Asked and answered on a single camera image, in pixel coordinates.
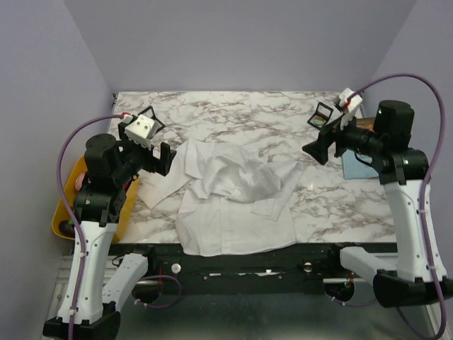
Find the round shirt label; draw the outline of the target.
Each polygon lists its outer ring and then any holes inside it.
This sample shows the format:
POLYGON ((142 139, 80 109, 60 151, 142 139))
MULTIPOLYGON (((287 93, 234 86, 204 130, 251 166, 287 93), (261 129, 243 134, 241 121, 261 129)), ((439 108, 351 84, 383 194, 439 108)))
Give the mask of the round shirt label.
POLYGON ((314 118, 313 118, 313 122, 317 126, 323 126, 325 124, 325 119, 324 119, 323 116, 315 115, 314 118))

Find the white button shirt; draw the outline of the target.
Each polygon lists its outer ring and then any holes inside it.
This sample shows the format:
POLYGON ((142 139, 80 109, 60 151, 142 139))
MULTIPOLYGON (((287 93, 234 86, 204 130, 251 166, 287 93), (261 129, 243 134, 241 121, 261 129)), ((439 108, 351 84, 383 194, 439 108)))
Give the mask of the white button shirt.
POLYGON ((139 198, 155 208, 185 189, 175 226, 188 255, 254 254, 296 242, 289 200, 303 172, 300 161, 268 161, 255 149, 190 138, 165 177, 143 180, 139 198))

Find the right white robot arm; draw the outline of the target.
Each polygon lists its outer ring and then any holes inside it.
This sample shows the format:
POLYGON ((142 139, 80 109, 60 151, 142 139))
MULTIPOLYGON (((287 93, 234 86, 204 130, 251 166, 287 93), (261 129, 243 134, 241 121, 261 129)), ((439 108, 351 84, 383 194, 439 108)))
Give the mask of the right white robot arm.
POLYGON ((397 264, 387 263, 353 244, 338 248, 326 259, 327 272, 336 278, 352 271, 370 283, 382 307, 430 305, 452 297, 452 279, 438 253, 430 216, 429 163, 425 153, 408 146, 414 111, 408 103, 379 103, 372 130, 351 120, 325 125, 316 141, 303 151, 320 164, 328 161, 328 148, 335 156, 350 150, 371 159, 379 175, 394 221, 397 264))

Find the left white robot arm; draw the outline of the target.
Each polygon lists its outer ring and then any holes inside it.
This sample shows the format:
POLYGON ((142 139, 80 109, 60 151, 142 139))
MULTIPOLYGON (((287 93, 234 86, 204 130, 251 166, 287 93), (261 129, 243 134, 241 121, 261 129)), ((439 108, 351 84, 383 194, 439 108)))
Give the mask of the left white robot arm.
POLYGON ((65 202, 74 223, 75 245, 66 295, 60 309, 44 323, 43 336, 52 339, 115 339, 121 310, 136 283, 156 274, 153 250, 125 254, 105 281, 105 265, 127 191, 139 171, 166 176, 176 155, 165 142, 159 157, 151 140, 164 128, 156 118, 126 116, 119 137, 99 134, 86 142, 87 171, 73 203, 65 202))

